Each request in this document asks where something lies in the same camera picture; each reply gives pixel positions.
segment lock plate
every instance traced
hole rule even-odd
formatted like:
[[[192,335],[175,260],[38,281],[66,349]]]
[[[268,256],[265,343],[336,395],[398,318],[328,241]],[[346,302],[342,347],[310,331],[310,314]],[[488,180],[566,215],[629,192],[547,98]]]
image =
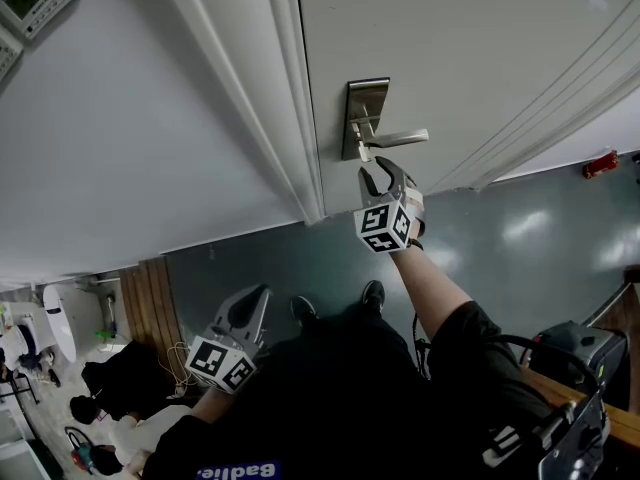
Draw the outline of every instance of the lock plate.
[[[366,145],[367,139],[373,139],[382,108],[389,91],[389,78],[373,78],[356,80],[347,84],[347,109],[344,120],[344,135],[342,138],[342,160],[361,158],[358,150],[359,141]],[[361,135],[364,132],[369,137],[358,137],[354,123],[359,126]]]

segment door handle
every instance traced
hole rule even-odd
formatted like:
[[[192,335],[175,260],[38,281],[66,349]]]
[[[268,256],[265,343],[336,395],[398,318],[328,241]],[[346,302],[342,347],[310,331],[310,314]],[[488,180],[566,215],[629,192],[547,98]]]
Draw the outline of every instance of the door handle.
[[[389,78],[358,80],[347,84],[347,111],[342,160],[370,162],[369,148],[393,148],[429,140],[426,129],[376,135],[389,90]]]

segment door frame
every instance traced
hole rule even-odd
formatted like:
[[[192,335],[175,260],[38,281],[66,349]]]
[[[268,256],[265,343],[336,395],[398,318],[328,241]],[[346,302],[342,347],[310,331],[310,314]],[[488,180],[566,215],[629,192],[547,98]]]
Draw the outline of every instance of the door frame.
[[[301,220],[325,217],[298,0],[173,0]]]

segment red fire alarm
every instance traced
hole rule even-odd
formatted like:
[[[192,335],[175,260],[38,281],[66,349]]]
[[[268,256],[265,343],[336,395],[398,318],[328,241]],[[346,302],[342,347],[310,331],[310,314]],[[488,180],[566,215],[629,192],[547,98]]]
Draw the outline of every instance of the red fire alarm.
[[[610,171],[618,167],[619,158],[618,152],[612,151],[611,153],[604,155],[593,162],[589,162],[582,168],[582,175],[587,178],[593,178],[602,174],[605,171]]]

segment white door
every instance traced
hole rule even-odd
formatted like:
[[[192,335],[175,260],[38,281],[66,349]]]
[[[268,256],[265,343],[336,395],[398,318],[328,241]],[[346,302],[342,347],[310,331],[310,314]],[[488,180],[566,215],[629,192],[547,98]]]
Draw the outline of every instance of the white door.
[[[390,77],[379,133],[429,130],[378,150],[424,192],[490,181],[637,69],[640,2],[604,1],[300,0],[327,213],[361,205],[348,81]]]

